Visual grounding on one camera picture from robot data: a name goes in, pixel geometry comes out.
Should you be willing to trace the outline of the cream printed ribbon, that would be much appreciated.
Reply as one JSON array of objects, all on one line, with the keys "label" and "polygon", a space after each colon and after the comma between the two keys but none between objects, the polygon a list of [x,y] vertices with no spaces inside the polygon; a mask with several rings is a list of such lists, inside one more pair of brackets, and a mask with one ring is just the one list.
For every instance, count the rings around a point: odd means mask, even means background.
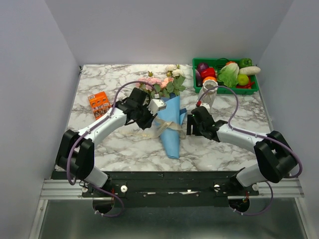
[{"label": "cream printed ribbon", "polygon": [[119,131],[121,135],[130,135],[130,136],[140,136],[145,138],[158,138],[160,137],[166,130],[171,129],[173,132],[177,132],[178,136],[181,139],[184,139],[186,134],[183,131],[180,124],[175,123],[173,121],[164,121],[159,119],[158,117],[155,118],[155,122],[158,124],[158,127],[153,131]]}]

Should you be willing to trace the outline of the blue flower bouquet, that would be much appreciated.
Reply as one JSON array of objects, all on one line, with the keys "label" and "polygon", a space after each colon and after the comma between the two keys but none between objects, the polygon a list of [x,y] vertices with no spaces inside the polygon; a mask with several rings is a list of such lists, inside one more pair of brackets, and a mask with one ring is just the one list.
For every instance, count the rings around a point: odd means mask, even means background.
[{"label": "blue flower bouquet", "polygon": [[[166,103],[166,109],[158,112],[157,117],[159,119],[182,125],[186,109],[180,107],[180,93],[185,90],[183,85],[185,75],[179,65],[167,65],[165,72],[166,77],[164,79],[154,77],[152,72],[148,72],[147,77],[138,79],[137,87],[150,94],[152,99],[155,98],[156,93],[159,93],[161,99]],[[168,129],[159,138],[167,157],[178,159],[180,137],[177,132]]]}]

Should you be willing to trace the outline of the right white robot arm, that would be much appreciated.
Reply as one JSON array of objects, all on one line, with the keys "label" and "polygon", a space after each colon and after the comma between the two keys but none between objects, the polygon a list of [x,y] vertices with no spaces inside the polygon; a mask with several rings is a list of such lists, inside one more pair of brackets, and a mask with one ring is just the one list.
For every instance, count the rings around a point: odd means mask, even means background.
[{"label": "right white robot arm", "polygon": [[299,160],[278,131],[258,134],[231,127],[224,120],[215,121],[204,106],[196,107],[187,116],[187,135],[203,136],[243,148],[256,155],[257,163],[237,171],[222,186],[227,192],[241,195],[248,187],[260,182],[279,183],[283,178],[295,178],[290,172]]}]

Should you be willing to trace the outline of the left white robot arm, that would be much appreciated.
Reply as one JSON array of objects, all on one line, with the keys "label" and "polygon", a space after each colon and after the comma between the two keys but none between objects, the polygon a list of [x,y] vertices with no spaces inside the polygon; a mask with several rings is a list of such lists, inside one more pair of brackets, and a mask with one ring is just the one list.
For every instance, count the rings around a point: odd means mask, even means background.
[{"label": "left white robot arm", "polygon": [[93,185],[98,196],[110,193],[109,176],[95,166],[95,147],[116,129],[136,123],[139,128],[152,126],[159,111],[166,108],[161,99],[149,99],[146,92],[134,88],[129,97],[116,101],[105,115],[89,126],[64,133],[55,164],[67,172],[68,180],[75,177]]}]

